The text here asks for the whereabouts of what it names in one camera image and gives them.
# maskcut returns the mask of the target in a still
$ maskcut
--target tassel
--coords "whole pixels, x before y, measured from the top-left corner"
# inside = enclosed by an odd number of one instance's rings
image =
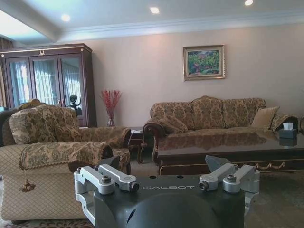
[[[32,191],[36,185],[35,184],[31,184],[28,179],[27,179],[27,173],[26,171],[24,171],[24,176],[25,176],[25,182],[24,184],[22,185],[21,188],[19,188],[20,191],[22,192],[29,192],[29,191]]]

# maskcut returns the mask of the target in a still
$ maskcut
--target tissue box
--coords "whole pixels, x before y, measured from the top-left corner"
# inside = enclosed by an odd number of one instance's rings
[[[280,138],[286,138],[286,139],[294,139],[296,138],[296,135],[298,134],[298,131],[296,129],[292,130],[279,130],[279,136]]]

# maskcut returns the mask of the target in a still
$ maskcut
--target crown molding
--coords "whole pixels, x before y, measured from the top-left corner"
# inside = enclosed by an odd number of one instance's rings
[[[219,16],[70,28],[61,31],[61,36],[59,37],[58,42],[294,23],[304,23],[304,9],[296,12],[293,10],[276,13],[255,13],[244,16]]]

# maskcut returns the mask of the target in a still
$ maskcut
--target table leg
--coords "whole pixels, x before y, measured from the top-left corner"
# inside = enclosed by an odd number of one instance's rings
[[[138,162],[138,164],[143,164],[141,146],[137,146],[137,162]]]

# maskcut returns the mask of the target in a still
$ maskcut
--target picture frame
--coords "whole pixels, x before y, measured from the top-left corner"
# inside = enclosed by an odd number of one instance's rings
[[[226,77],[224,45],[184,47],[184,81]]]

